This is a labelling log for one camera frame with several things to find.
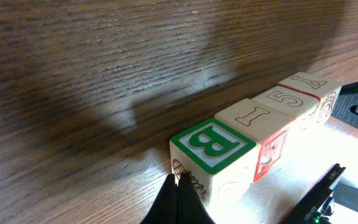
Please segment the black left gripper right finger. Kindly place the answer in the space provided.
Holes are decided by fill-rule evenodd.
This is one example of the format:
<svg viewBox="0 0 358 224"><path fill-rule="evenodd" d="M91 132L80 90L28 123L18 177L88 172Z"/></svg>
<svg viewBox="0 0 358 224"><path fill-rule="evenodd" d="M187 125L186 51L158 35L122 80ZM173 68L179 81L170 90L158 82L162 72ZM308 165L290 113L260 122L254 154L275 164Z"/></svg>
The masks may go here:
<svg viewBox="0 0 358 224"><path fill-rule="evenodd" d="M181 173L178 183L177 223L214 224L186 173Z"/></svg>

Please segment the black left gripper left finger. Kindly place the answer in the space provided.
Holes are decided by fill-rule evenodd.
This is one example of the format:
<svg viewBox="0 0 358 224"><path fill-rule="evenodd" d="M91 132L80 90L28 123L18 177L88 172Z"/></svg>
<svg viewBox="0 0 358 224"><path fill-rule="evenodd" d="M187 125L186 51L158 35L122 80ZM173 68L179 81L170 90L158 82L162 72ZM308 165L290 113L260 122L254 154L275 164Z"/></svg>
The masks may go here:
<svg viewBox="0 0 358 224"><path fill-rule="evenodd" d="M177 185L168 174L149 212L140 224L175 224L177 220Z"/></svg>

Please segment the wooden block cluster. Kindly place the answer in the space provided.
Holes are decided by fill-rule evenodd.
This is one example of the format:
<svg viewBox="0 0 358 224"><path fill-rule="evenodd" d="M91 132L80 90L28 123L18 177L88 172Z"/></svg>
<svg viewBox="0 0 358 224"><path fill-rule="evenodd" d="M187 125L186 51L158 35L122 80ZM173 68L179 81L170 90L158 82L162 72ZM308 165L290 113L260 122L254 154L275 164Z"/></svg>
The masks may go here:
<svg viewBox="0 0 358 224"><path fill-rule="evenodd" d="M289 115L294 120L293 133L305 133L317 126L319 101L312 96L275 86L253 97L253 100Z"/></svg>
<svg viewBox="0 0 358 224"><path fill-rule="evenodd" d="M170 138L172 172L182 173L207 209L241 196L253 179L257 144L214 119L207 119Z"/></svg>

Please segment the red letter block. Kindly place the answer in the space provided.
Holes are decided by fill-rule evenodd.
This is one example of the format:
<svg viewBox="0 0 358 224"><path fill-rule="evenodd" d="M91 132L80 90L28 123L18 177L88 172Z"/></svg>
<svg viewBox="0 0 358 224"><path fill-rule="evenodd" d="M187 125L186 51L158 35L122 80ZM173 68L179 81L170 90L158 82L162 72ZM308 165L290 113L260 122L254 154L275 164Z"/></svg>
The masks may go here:
<svg viewBox="0 0 358 224"><path fill-rule="evenodd" d="M293 118L251 99L241 100L214 115L256 143L257 160L253 183L261 179L281 158Z"/></svg>

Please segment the wooden block cluster bottom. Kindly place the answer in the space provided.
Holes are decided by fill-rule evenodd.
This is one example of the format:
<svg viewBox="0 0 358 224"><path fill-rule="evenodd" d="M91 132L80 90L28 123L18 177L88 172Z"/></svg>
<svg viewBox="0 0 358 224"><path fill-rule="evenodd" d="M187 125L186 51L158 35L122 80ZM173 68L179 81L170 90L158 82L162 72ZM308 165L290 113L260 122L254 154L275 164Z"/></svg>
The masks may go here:
<svg viewBox="0 0 358 224"><path fill-rule="evenodd" d="M317 126L319 101L312 96L275 86L253 97L253 100L289 115L294 120L293 133L305 133Z"/></svg>

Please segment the wooden block with swirl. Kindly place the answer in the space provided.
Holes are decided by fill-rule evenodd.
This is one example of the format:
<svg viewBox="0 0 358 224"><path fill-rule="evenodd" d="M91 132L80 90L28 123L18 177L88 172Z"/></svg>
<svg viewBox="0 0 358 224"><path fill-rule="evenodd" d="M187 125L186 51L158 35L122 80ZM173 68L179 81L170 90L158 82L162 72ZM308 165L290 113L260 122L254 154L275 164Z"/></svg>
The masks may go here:
<svg viewBox="0 0 358 224"><path fill-rule="evenodd" d="M298 72L278 82L276 86L316 98L319 101L319 106L315 110L313 118L317 123L325 123L334 109L342 84L318 75Z"/></svg>

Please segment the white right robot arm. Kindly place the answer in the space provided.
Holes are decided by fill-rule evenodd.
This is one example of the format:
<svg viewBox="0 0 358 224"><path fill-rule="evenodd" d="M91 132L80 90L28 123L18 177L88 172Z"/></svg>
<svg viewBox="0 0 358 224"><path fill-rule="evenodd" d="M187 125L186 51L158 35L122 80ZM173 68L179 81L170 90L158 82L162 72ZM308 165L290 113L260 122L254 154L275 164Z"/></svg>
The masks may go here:
<svg viewBox="0 0 358 224"><path fill-rule="evenodd" d="M281 224L331 224L334 213L334 188L345 167L335 164L285 216Z"/></svg>

